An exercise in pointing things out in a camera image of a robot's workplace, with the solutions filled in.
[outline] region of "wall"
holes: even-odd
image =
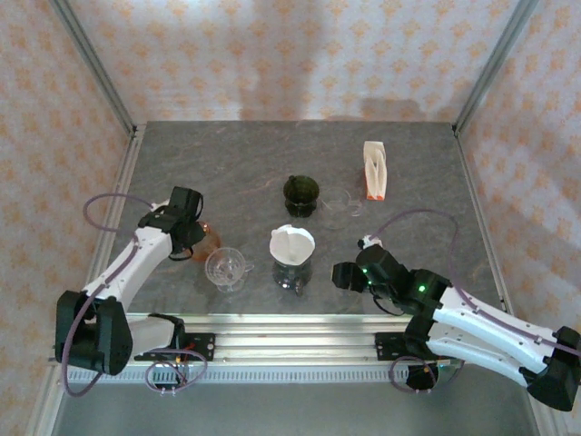
[[[539,3],[462,142],[517,315],[581,332],[579,22]],[[566,416],[581,433],[581,394]]]
[[[72,0],[136,123],[455,121],[517,0]]]
[[[84,284],[93,254],[84,200],[111,189],[127,139],[49,2],[1,2],[0,40],[0,434],[17,436],[56,299]]]

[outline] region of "gray marble surface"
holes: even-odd
[[[385,202],[365,200],[364,141],[385,144],[389,183]],[[282,186],[306,174],[325,187],[347,189],[364,202],[363,213],[338,231],[320,214],[291,218]],[[223,294],[206,278],[203,263],[163,261],[138,292],[130,312],[165,313],[365,313],[369,296],[342,291],[330,280],[334,263],[354,261],[357,240],[410,208],[454,214],[461,225],[454,264],[468,291],[499,306],[456,140],[449,124],[364,122],[156,122],[148,123],[129,193],[152,202],[175,185],[204,195],[202,220],[255,264],[244,289]],[[146,211],[126,203],[121,226],[134,228]],[[314,274],[299,297],[271,278],[271,230],[293,223],[316,241]],[[452,225],[437,216],[414,215],[383,234],[384,246],[408,268],[449,276]],[[113,256],[128,238],[118,237]]]

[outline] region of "glass cup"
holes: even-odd
[[[342,188],[329,188],[320,194],[320,217],[322,225],[330,230],[347,227],[350,218],[360,216],[363,203],[352,200]]]
[[[242,253],[229,247],[214,251],[205,264],[206,276],[224,293],[241,290],[252,268],[253,263],[246,262]]]

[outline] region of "black bracket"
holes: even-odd
[[[214,352],[216,348],[216,335],[214,333],[190,333],[187,332],[182,337],[180,348],[185,350],[192,350],[201,354],[206,361],[212,362],[214,360]],[[181,362],[191,361],[196,362],[200,359],[189,354],[164,354],[162,352],[144,352],[134,359],[136,362],[159,362],[159,361],[175,361],[179,357]]]
[[[65,291],[56,304],[54,357],[63,359],[64,343],[74,318],[87,301],[86,292]],[[131,358],[133,338],[123,306],[113,297],[95,300],[74,334],[69,364],[117,375]]]
[[[564,326],[553,336],[558,344],[581,352],[581,334],[575,330]],[[572,411],[581,381],[581,358],[555,348],[543,362],[547,366],[539,374],[525,367],[519,369],[528,383],[528,393],[553,409]]]
[[[406,347],[403,332],[378,332],[375,333],[375,351],[378,361],[395,361],[398,357],[416,356]]]
[[[378,361],[395,361],[399,357],[420,357],[411,352],[406,346],[406,340],[403,332],[380,332],[375,333],[375,350],[378,354]],[[438,366],[436,363],[426,363],[434,373],[436,381],[438,380]],[[426,371],[425,366],[416,365],[409,368],[406,385],[411,389],[424,391],[433,389],[435,384]]]
[[[198,223],[202,207],[203,196],[200,193],[175,186],[169,203],[147,213],[137,225],[168,233],[172,237],[172,254],[179,254],[192,248],[206,235]]]

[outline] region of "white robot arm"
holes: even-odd
[[[63,293],[56,306],[54,349],[58,362],[63,361],[67,335],[75,319],[81,321],[67,360],[88,370],[116,375],[138,354],[165,347],[182,348],[182,320],[153,313],[128,323],[125,314],[162,260],[202,240],[204,232],[197,222],[202,202],[200,193],[173,188],[170,200],[155,205],[142,218],[133,240],[103,274],[80,292]]]
[[[553,332],[524,322],[434,272],[408,271],[377,241],[362,240],[360,248],[356,262],[334,265],[332,280],[342,289],[369,289],[412,315],[403,334],[411,357],[475,363],[527,388],[549,407],[573,409],[581,380],[578,332],[568,327]],[[382,348],[391,355],[388,344]]]

